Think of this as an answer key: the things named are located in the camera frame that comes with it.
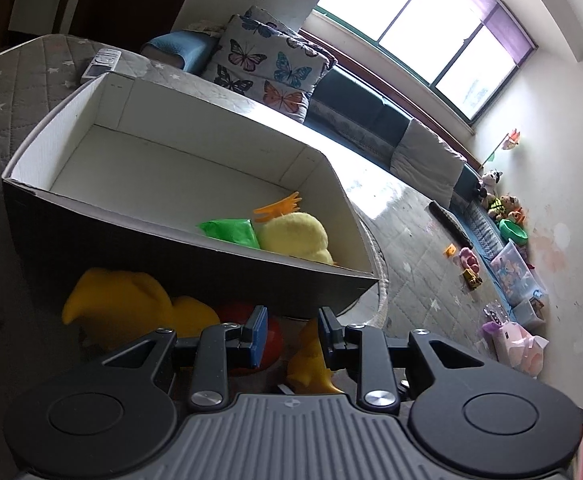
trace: green bowl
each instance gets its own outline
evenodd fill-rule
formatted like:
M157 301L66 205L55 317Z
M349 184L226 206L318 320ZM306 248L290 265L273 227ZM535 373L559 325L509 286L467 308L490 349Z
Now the green bowl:
M518 245L526 245L529 241L524 229L511 220L502 219L498 224L498 228L500 229L500 235L505 240L513 240L513 243Z

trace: window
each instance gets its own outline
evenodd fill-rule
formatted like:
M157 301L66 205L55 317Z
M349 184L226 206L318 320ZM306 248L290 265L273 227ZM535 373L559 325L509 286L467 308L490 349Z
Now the window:
M320 0L471 123L534 49L498 0Z

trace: brown wooden door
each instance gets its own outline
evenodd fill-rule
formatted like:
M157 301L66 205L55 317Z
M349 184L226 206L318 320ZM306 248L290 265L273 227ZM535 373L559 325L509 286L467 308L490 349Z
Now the brown wooden door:
M166 34L185 0L79 0L70 34L138 52Z

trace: purple curtain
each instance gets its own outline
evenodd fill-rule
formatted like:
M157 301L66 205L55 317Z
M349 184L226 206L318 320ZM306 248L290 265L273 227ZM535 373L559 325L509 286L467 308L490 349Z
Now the purple curtain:
M503 45L514 63L520 64L533 50L533 43L497 0L471 0L474 12Z

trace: wall stain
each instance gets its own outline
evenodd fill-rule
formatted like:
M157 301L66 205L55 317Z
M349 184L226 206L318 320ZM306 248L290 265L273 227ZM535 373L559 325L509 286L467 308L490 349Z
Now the wall stain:
M534 228L529 237L529 244L533 247L534 254L541 257L550 272L556 273L567 268L565 253L554 243L554 237L544 229Z

